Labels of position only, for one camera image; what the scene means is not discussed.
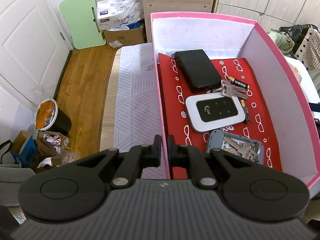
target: pink item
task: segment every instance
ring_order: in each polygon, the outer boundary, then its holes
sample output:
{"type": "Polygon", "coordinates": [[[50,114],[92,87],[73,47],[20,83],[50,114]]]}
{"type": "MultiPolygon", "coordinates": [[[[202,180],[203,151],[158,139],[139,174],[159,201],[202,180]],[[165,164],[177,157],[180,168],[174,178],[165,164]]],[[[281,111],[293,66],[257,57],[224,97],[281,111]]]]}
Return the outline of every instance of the pink item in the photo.
{"type": "Polygon", "coordinates": [[[189,49],[204,49],[210,59],[245,58],[268,107],[283,172],[301,179],[311,196],[320,189],[320,142],[311,110],[284,56],[256,21],[212,13],[163,12],[151,14],[151,28],[155,65],[159,52],[171,56],[189,49]]]}

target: black power bank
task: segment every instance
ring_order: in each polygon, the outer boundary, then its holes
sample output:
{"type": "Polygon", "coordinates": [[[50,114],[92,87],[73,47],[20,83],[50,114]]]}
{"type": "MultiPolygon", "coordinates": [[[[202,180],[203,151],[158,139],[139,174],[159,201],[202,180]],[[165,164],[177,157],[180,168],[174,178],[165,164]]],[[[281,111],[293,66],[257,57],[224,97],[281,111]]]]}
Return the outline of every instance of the black power bank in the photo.
{"type": "Polygon", "coordinates": [[[203,49],[177,51],[174,60],[192,93],[221,86],[222,78],[203,49]]]}

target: label on box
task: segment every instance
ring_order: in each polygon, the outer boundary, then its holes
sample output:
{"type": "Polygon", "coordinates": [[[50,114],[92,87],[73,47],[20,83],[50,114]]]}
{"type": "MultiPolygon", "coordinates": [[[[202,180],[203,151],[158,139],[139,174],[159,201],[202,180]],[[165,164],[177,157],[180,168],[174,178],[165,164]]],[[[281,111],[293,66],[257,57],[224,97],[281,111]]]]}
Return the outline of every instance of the label on box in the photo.
{"type": "Polygon", "coordinates": [[[113,42],[110,42],[109,45],[113,48],[116,48],[116,47],[122,46],[123,44],[120,41],[113,41],[113,42]]]}
{"type": "Polygon", "coordinates": [[[66,139],[63,141],[63,143],[64,143],[64,146],[68,146],[68,144],[69,144],[69,139],[66,138],[66,139]]]}
{"type": "MultiPolygon", "coordinates": [[[[239,144],[240,146],[242,146],[244,144],[243,141],[239,141],[239,140],[236,140],[236,139],[233,139],[233,138],[231,138],[231,139],[233,141],[235,141],[237,144],[239,144]]],[[[230,149],[230,148],[233,148],[233,147],[230,144],[228,144],[225,140],[223,140],[221,149],[230,149]]]]}

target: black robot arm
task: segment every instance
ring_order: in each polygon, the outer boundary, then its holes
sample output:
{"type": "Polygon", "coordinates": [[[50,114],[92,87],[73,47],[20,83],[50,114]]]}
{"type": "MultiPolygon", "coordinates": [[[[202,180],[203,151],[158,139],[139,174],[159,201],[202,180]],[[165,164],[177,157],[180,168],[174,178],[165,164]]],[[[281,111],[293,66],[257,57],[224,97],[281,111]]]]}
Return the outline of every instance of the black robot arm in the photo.
{"type": "Polygon", "coordinates": [[[221,149],[201,153],[168,137],[169,166],[188,179],[140,179],[158,167],[161,137],[126,153],[111,148],[28,179],[28,220],[12,239],[316,239],[299,217],[309,193],[298,179],[221,149]]]}

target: cardboard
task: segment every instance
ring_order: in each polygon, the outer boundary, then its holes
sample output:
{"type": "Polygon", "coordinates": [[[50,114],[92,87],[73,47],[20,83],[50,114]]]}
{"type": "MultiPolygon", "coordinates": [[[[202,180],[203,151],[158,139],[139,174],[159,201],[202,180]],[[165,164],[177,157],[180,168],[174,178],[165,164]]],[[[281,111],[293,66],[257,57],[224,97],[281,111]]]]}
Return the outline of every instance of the cardboard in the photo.
{"type": "Polygon", "coordinates": [[[103,30],[107,44],[110,48],[121,48],[122,46],[137,45],[147,42],[145,25],[138,28],[123,31],[103,30]]]}
{"type": "Polygon", "coordinates": [[[64,148],[66,150],[69,150],[71,147],[71,141],[72,139],[64,136],[62,133],[58,133],[58,132],[50,132],[50,131],[39,131],[38,132],[38,139],[43,139],[46,140],[48,143],[51,143],[54,146],[60,146],[61,148],[64,148]],[[59,143],[51,143],[49,140],[46,140],[45,135],[50,135],[50,136],[60,136],[60,142],[59,143]]]}
{"type": "Polygon", "coordinates": [[[10,148],[12,157],[21,163],[22,168],[30,167],[33,157],[37,152],[38,150],[33,142],[31,133],[23,130],[20,131],[10,148]]]}
{"type": "MultiPolygon", "coordinates": [[[[283,172],[303,181],[311,197],[319,192],[320,141],[310,107],[283,54],[256,21],[214,13],[161,12],[151,14],[151,29],[155,68],[159,52],[171,56],[179,50],[203,49],[210,59],[244,57],[268,107],[283,172]]],[[[158,72],[156,76],[165,135],[158,72]]],[[[267,148],[264,154],[269,158],[272,151],[267,148]]]]}
{"type": "Polygon", "coordinates": [[[60,155],[56,155],[56,156],[53,156],[53,157],[45,158],[42,162],[39,163],[39,165],[37,166],[37,168],[42,168],[42,167],[44,167],[44,166],[46,166],[46,165],[49,165],[49,166],[59,166],[59,165],[62,165],[60,155]]]}

